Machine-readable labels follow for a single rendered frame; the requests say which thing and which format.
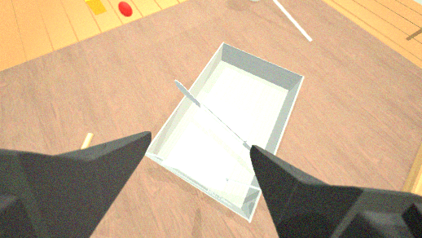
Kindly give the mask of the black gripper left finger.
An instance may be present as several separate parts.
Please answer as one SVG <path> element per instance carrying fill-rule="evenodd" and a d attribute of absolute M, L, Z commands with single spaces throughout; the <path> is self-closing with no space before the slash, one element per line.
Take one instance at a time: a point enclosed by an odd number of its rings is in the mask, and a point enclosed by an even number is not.
<path fill-rule="evenodd" d="M 0 194 L 20 198 L 37 238 L 90 238 L 151 141 L 144 131 L 56 155 L 0 148 Z"/>

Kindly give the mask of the white measuring scoop with long handle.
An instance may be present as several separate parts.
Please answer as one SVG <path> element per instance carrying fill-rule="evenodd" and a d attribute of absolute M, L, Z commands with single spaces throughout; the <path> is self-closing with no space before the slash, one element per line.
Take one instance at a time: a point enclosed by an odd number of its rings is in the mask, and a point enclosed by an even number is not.
<path fill-rule="evenodd" d="M 260 0 L 250 0 L 253 2 L 257 2 Z M 296 28 L 303 34 L 303 36 L 311 42 L 312 40 L 309 38 L 309 36 L 301 29 L 301 27 L 294 21 L 294 19 L 280 6 L 280 4 L 276 0 L 272 0 L 275 5 L 289 18 L 289 20 L 296 26 Z"/>

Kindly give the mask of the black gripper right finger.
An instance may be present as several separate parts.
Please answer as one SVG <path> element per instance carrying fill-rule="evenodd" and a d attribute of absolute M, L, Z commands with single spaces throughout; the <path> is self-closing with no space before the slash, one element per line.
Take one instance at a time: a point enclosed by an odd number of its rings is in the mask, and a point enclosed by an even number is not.
<path fill-rule="evenodd" d="M 330 185 L 252 145 L 250 159 L 279 238 L 339 238 L 361 211 L 404 214 L 422 196 Z"/>

